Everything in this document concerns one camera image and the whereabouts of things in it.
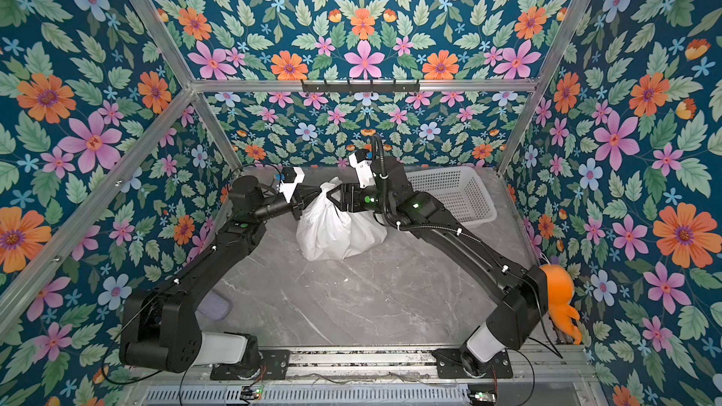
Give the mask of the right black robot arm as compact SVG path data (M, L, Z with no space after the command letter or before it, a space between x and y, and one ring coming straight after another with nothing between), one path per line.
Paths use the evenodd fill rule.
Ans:
M485 375L500 353L521 349L543 321L547 275L488 246L441 200L413 187L401 163L374 160L370 169L370 182L344 182L323 196L342 212L372 212L383 225L431 244L483 287L496 308L460 347L460 365L473 377Z

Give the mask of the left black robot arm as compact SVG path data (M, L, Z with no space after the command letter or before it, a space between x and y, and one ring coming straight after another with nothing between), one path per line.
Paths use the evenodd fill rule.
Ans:
M321 193L318 186L282 183L273 197L259 180L242 176L229 190L231 217L212 242L178 274L126 301L118 358L126 366L182 373L195 366L219 366L242 379L261 370L258 340L248 334L200 329L197 309L212 288L261 243L267 221L284 214L299 218Z

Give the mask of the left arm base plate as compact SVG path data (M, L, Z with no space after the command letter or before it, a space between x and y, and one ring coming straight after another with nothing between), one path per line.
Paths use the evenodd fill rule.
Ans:
M236 364L220 364L212 369L212 381L282 381L290 367L288 350L253 350Z

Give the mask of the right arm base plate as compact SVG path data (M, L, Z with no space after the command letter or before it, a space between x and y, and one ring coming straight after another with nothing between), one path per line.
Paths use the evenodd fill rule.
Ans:
M489 361L479 361L469 351L436 349L432 351L440 379L511 379L513 369L505 351L495 354Z

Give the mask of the white plastic bag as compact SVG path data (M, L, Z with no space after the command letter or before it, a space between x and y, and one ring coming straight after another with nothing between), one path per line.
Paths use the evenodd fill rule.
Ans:
M387 238L371 211L342 212L327 197L341 180L336 177L321 185L321 193L298 223L296 240L307 261L342 261L364 253Z

